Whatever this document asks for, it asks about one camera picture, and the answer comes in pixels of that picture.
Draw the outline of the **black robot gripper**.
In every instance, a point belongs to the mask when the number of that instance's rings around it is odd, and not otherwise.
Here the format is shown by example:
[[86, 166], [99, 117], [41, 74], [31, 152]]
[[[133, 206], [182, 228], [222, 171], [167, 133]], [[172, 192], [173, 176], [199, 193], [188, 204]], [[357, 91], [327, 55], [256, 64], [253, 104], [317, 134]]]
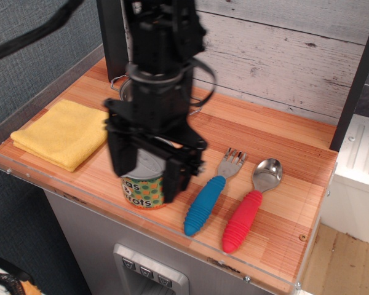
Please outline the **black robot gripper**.
[[172, 77], [130, 75], [132, 101], [108, 98], [106, 129], [115, 174], [133, 171], [138, 150], [166, 161], [163, 174], [164, 202], [172, 203], [185, 191], [192, 175], [203, 165], [206, 141], [188, 123], [192, 103], [193, 70]]

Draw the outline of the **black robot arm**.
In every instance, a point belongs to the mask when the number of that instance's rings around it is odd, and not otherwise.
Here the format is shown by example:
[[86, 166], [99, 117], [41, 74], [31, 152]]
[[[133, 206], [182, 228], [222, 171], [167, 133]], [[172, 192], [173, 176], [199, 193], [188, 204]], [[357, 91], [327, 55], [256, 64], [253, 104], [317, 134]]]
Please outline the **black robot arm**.
[[170, 203], [187, 188], [203, 164], [207, 142], [188, 124], [194, 68], [210, 68], [196, 58], [206, 34], [194, 1], [126, 1], [132, 37], [127, 65], [132, 99], [107, 99], [106, 129], [114, 172], [136, 168], [139, 150], [165, 162], [162, 191]]

